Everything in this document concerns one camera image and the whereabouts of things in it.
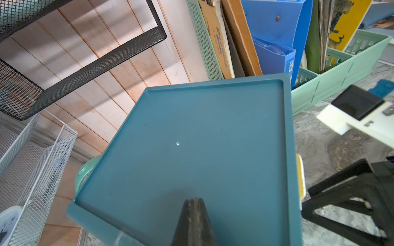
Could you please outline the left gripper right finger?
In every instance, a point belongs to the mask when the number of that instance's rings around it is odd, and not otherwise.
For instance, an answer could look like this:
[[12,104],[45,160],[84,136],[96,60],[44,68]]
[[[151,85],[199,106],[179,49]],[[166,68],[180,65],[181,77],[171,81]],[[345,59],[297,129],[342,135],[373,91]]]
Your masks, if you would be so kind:
[[204,201],[194,199],[194,246],[217,246]]

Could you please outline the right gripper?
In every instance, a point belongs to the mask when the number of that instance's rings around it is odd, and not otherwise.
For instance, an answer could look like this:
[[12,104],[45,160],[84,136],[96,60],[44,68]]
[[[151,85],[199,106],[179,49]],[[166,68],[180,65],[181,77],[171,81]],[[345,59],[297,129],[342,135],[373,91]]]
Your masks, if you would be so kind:
[[[351,177],[364,175],[364,181],[349,181],[324,190]],[[361,159],[308,189],[311,199],[302,204],[302,217],[359,246],[394,244],[394,157],[369,164]],[[333,205],[370,216],[380,236],[326,218],[316,210]]]

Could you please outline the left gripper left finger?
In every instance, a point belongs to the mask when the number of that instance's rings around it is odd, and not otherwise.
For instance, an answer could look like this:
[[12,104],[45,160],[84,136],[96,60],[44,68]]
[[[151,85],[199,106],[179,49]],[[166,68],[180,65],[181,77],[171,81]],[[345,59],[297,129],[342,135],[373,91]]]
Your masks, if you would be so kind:
[[185,200],[173,236],[172,246],[194,245],[194,200]]

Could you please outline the yellow drawer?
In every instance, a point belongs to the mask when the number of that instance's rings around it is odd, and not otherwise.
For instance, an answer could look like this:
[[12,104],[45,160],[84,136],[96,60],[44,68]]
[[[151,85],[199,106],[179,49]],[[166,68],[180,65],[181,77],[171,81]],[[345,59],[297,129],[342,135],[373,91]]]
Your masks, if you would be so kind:
[[306,184],[303,160],[300,154],[296,155],[297,171],[298,171],[298,184],[299,184],[299,197],[302,201],[306,197]]

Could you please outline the teal drawer cabinet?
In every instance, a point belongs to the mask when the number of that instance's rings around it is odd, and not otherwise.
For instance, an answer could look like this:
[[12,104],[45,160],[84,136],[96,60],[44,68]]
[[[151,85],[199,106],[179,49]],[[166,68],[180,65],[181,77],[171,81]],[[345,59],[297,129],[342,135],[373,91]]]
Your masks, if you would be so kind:
[[221,246],[302,245],[287,73],[147,88],[67,208],[109,246],[169,246],[187,199]]

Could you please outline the green file organizer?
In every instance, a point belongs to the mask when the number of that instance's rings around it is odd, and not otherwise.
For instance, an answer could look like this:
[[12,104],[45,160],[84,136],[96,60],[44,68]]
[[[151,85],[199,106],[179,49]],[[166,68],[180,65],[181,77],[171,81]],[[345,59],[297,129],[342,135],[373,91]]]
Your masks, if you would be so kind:
[[[208,78],[211,81],[222,80],[224,77],[208,34],[200,4],[198,1],[187,1],[187,5]],[[328,49],[328,71],[316,74],[301,68],[299,81],[302,84],[291,93],[293,114],[297,115],[367,77],[384,53],[390,39],[384,34],[358,30],[350,43],[350,48],[345,52]]]

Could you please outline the yellow magazine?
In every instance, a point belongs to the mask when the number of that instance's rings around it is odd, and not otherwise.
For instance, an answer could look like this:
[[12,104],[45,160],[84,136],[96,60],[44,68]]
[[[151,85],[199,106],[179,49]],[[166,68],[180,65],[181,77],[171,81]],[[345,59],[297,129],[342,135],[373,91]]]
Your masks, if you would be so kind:
[[328,47],[345,51],[365,17],[372,0],[337,0],[334,2]]

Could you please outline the LOEWE book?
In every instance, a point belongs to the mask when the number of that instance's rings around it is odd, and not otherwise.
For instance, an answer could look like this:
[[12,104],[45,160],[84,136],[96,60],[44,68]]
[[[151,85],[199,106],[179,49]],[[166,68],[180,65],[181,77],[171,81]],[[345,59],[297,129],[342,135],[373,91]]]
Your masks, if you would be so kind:
[[394,37],[394,3],[372,2],[359,29]]

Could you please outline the blue binder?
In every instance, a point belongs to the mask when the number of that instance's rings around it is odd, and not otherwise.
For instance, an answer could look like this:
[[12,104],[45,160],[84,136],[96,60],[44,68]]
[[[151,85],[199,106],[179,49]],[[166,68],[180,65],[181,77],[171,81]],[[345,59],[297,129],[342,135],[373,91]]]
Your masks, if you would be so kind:
[[252,36],[296,51],[291,75],[291,87],[295,88],[314,1],[242,1],[241,3]]

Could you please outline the newspapers in organizer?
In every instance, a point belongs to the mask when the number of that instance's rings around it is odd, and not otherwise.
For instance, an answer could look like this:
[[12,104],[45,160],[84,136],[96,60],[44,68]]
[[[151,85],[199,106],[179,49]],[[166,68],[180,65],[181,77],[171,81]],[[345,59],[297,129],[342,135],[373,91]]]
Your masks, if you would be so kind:
[[318,0],[318,21],[320,41],[320,74],[326,70],[327,48],[330,37],[330,27],[335,7],[335,0]]

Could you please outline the brown envelope folder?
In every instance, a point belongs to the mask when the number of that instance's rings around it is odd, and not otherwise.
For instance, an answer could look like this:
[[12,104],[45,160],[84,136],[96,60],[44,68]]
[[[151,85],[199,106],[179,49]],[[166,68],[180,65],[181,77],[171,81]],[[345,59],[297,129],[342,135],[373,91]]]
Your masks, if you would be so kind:
[[260,76],[259,59],[241,1],[197,1],[219,78]]

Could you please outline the black mesh basket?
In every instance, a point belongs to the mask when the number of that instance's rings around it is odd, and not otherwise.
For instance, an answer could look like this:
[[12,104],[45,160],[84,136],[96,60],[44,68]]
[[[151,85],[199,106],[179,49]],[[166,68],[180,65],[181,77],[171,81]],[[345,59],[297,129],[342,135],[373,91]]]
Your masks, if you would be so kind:
[[[1,58],[49,88],[155,27],[145,1],[72,1],[1,43]],[[153,49],[103,73],[56,106],[118,128],[147,87],[169,79]]]

